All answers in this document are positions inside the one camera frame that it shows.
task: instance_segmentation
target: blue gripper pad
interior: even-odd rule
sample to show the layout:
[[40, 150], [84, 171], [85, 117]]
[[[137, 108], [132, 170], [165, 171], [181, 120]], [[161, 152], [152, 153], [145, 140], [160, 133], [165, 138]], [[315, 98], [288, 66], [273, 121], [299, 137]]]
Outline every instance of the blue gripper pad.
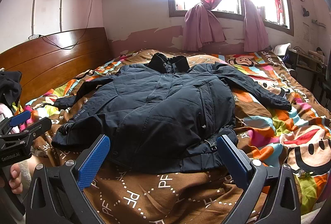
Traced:
[[18, 114], [17, 116], [12, 117], [9, 122], [9, 125], [11, 127], [16, 127], [16, 126], [22, 124], [23, 122], [27, 121], [29, 118], [31, 118], [31, 113], [30, 113], [30, 111], [26, 110], [26, 111]]
[[252, 168], [246, 157], [226, 135], [217, 139], [217, 152], [237, 187], [246, 190], [251, 181]]
[[83, 165], [78, 170], [77, 184], [80, 190], [89, 187], [97, 174], [100, 166], [106, 158], [110, 149], [110, 140], [108, 136], [103, 136], [97, 145], [92, 149]]

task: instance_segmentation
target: colorful bedspread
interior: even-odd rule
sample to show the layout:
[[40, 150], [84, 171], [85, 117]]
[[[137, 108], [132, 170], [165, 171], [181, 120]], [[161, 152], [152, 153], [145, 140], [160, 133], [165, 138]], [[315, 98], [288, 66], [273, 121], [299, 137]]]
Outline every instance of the colorful bedspread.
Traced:
[[[52, 119], [52, 129], [35, 140], [34, 154], [48, 157], [54, 166], [76, 158], [79, 152], [61, 151], [51, 146], [57, 128], [76, 114], [91, 94], [71, 109], [59, 111], [52, 106], [57, 98], [76, 94], [84, 81], [113, 74], [125, 64], [147, 63], [155, 50], [132, 53], [88, 70], [65, 85], [51, 89], [30, 101], [25, 109], [32, 112], [28, 124], [41, 117]], [[168, 57], [176, 54], [164, 53]], [[330, 112], [293, 79], [282, 62], [269, 52], [249, 55], [194, 55], [188, 63], [225, 62], [249, 75], [261, 86], [287, 98], [290, 112], [263, 107], [251, 94], [233, 89], [239, 144], [250, 158], [259, 158], [268, 166], [287, 162], [295, 174], [301, 213], [311, 211], [317, 201], [331, 192]], [[225, 169], [192, 174], [139, 174], [105, 161], [92, 186], [84, 190], [106, 223], [217, 223], [219, 224], [240, 197], [242, 190], [227, 176]], [[251, 220], [256, 219], [266, 195], [262, 193]]]

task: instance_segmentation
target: metal bolt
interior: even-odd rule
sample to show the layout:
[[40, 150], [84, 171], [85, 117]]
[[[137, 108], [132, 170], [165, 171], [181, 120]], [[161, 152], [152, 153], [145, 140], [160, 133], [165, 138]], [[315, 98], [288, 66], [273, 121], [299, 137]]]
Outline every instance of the metal bolt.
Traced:
[[43, 164], [42, 163], [38, 163], [37, 166], [36, 166], [36, 169], [37, 170], [40, 170], [41, 168], [43, 168]]
[[291, 169], [291, 167], [287, 163], [284, 163], [283, 167], [286, 170], [290, 170]]
[[75, 163], [74, 160], [66, 161], [66, 166], [73, 166], [74, 163]]
[[252, 164], [254, 164], [255, 166], [261, 166], [262, 162], [258, 159], [254, 159], [252, 160]]

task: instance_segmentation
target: zipper pull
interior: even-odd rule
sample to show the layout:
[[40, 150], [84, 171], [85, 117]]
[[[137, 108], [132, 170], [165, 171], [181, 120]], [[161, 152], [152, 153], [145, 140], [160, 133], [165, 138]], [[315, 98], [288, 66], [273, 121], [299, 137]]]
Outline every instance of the zipper pull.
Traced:
[[61, 133], [63, 135], [68, 135], [70, 129], [71, 129], [71, 125], [73, 125], [73, 123], [65, 123], [62, 127], [61, 127]]
[[203, 129], [206, 129], [206, 124], [204, 123], [204, 119], [203, 119], [203, 117], [202, 117], [202, 114], [199, 113], [198, 116], [199, 116], [200, 126], [201, 126]]
[[210, 147], [211, 151], [213, 151], [213, 152], [217, 151], [217, 146], [216, 146], [216, 143], [215, 142], [211, 142], [210, 143], [207, 140], [205, 140], [205, 141], [209, 144], [209, 147]]

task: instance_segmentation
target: black clothing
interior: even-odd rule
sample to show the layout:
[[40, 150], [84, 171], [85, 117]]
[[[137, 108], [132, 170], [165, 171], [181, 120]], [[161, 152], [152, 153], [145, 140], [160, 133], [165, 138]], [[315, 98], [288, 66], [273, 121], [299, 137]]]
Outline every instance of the black clothing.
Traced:
[[19, 71], [0, 72], [0, 103], [11, 108], [12, 104], [19, 100], [22, 92], [20, 80], [22, 73]]
[[230, 87], [248, 91], [264, 106], [290, 110], [290, 103], [226, 64], [189, 68], [184, 56], [156, 53], [148, 64], [131, 64], [115, 75], [84, 82], [77, 96], [55, 102], [71, 107], [99, 87], [80, 112], [62, 125], [52, 145], [89, 147], [109, 136], [108, 159], [145, 173], [195, 172], [220, 167], [214, 146], [226, 134], [237, 144]]

